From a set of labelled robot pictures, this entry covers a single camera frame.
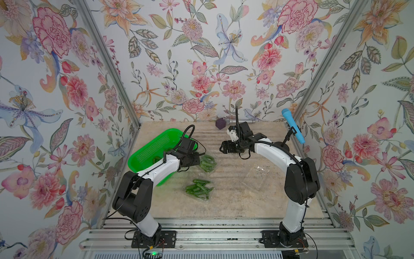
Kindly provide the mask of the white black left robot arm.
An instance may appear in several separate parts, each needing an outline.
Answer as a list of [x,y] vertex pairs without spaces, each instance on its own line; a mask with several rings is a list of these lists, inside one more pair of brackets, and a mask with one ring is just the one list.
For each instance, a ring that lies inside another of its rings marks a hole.
[[155,164],[137,173],[125,173],[116,191],[112,208],[136,224],[145,238],[159,238],[162,227],[150,214],[153,190],[172,173],[199,165],[203,154],[197,149],[196,140],[183,137],[174,148],[164,152]]

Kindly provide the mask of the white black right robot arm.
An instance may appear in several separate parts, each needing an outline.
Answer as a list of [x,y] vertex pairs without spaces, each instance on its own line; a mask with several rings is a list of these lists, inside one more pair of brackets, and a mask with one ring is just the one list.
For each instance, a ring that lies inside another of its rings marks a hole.
[[304,219],[307,209],[320,190],[320,182],[311,158],[293,155],[286,142],[272,142],[261,133],[253,133],[247,122],[237,123],[227,130],[230,140],[223,141],[220,151],[224,154],[256,153],[286,171],[284,191],[289,199],[286,215],[279,226],[279,242],[289,246],[304,236]]

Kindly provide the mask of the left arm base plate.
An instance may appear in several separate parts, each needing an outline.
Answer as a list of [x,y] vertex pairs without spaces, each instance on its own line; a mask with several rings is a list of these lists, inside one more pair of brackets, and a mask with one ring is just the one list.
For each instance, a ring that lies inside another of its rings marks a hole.
[[158,231],[149,237],[136,231],[132,238],[132,248],[175,248],[177,241],[176,231]]

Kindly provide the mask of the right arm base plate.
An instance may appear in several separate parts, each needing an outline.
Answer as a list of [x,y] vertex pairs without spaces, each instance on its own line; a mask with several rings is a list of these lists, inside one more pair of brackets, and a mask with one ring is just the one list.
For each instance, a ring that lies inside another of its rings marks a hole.
[[308,248],[308,241],[303,231],[289,233],[287,231],[270,230],[262,231],[259,243],[265,248]]

